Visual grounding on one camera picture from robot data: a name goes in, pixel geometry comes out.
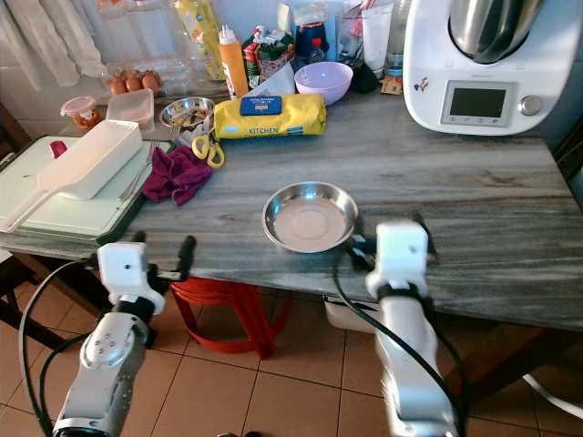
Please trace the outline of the shallow stainless steel plate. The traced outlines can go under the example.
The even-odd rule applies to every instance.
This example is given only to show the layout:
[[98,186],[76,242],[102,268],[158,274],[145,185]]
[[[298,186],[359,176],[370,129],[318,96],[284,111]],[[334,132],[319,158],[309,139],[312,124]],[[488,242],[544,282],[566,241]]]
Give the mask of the shallow stainless steel plate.
[[318,253],[353,235],[361,212],[350,193],[321,180],[279,188],[262,211],[265,234],[281,249]]

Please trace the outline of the purple cloth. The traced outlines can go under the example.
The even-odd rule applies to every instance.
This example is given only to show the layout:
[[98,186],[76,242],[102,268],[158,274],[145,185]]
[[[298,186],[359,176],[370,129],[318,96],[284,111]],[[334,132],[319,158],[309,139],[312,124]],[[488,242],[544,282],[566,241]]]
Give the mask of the purple cloth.
[[196,158],[191,146],[181,145],[170,151],[155,148],[150,153],[150,166],[142,195],[155,203],[171,198],[179,207],[196,195],[213,172],[204,159]]

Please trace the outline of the red plastic stool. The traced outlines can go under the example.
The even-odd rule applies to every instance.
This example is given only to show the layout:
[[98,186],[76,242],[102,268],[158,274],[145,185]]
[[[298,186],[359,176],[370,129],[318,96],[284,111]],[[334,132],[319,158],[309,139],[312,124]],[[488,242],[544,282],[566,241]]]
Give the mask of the red plastic stool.
[[[287,313],[281,313],[279,319],[271,324],[266,312],[263,312],[258,287],[229,280],[190,278],[170,283],[169,290],[178,304],[187,333],[199,345],[225,354],[255,352],[260,359],[266,359],[275,352],[275,337],[286,323]],[[215,341],[201,336],[192,312],[195,305],[233,309],[247,339]]]

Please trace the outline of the clear plastic food container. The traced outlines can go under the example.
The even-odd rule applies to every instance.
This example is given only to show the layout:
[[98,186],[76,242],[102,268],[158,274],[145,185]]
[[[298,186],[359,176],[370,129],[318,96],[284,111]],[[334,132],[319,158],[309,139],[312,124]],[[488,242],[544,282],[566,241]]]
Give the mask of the clear plastic food container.
[[143,134],[154,129],[154,95],[149,88],[112,96],[105,119],[138,122]]

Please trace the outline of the small tub with pink lid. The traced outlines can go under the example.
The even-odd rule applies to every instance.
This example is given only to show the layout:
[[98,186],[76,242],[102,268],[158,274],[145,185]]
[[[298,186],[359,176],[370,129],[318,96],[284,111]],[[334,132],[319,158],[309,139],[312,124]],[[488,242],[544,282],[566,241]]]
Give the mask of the small tub with pink lid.
[[61,116],[70,117],[72,125],[83,132],[87,132],[103,121],[98,111],[98,101],[92,96],[80,96],[67,100],[61,107]]

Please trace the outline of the yellow kitchen wipes pack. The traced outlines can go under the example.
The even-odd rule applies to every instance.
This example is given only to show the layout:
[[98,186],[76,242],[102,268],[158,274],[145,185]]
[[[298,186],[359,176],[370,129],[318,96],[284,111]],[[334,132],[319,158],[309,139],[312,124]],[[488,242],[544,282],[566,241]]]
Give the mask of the yellow kitchen wipes pack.
[[213,113],[213,128],[220,140],[320,135],[325,126],[325,100],[315,93],[221,101]]

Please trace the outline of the lilac plastic bowl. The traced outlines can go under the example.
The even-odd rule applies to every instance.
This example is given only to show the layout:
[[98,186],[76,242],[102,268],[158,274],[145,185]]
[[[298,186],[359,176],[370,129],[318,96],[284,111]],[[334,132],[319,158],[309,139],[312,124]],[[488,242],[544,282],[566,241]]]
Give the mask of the lilac plastic bowl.
[[349,91],[353,70],[343,63],[321,61],[300,67],[294,80],[297,92],[321,95],[329,106]]

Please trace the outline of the small black object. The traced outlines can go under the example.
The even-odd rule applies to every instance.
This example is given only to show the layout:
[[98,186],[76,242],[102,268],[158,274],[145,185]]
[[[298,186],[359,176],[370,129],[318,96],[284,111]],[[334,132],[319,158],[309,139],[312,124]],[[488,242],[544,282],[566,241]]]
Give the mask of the small black object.
[[372,93],[382,87],[382,79],[366,64],[359,63],[353,70],[350,91],[355,93]]

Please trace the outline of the white kitchen cooking machine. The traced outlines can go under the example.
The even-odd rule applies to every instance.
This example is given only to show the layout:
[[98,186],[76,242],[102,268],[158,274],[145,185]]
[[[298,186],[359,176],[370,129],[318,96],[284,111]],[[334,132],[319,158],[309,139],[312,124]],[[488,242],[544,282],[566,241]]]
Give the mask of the white kitchen cooking machine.
[[558,103],[580,35],[583,0],[413,0],[405,105],[435,132],[527,132]]

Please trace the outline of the orange squeeze sauce bottle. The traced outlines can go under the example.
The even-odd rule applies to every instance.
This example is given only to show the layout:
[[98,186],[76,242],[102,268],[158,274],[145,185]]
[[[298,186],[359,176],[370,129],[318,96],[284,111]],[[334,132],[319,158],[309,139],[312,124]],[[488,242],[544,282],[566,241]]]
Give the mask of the orange squeeze sauce bottle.
[[244,63],[244,50],[228,25],[222,25],[218,30],[218,53],[222,71],[226,75],[230,99],[245,96],[250,88]]

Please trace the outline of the clear plastic bottle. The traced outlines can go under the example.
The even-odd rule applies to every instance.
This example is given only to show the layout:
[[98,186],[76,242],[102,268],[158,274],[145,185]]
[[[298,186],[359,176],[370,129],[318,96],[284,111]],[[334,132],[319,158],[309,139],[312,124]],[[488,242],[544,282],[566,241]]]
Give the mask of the clear plastic bottle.
[[394,0],[390,40],[384,59],[384,74],[402,76],[404,70],[404,38],[412,0]]

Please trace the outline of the green red snack package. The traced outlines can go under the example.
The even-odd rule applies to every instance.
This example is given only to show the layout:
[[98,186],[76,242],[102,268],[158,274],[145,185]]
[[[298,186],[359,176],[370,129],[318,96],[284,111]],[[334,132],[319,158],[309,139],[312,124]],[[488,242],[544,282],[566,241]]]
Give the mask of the green red snack package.
[[255,26],[251,37],[242,43],[247,84],[254,90],[294,57],[294,37],[279,29]]

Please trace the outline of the yellow food bag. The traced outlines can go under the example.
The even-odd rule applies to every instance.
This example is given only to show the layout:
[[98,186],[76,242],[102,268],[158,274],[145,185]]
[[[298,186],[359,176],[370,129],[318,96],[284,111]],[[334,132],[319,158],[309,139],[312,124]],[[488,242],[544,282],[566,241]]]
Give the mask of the yellow food bag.
[[213,82],[225,82],[220,59],[220,25],[211,0],[172,0],[179,20],[186,27],[191,42]]

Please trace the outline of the white curtain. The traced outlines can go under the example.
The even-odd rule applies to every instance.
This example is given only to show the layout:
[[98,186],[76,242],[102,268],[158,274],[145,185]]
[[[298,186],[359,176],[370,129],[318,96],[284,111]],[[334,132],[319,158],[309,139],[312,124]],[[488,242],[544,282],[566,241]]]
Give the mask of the white curtain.
[[35,90],[106,74],[91,25],[74,0],[3,1],[3,41]]

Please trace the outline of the yellow handled scissors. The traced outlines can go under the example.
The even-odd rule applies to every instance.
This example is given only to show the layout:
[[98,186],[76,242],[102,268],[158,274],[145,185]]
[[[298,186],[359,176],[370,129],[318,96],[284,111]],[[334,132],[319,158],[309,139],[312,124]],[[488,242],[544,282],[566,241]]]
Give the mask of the yellow handled scissors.
[[212,134],[197,135],[191,140],[191,149],[196,158],[203,159],[212,169],[220,169],[226,161],[225,151]]

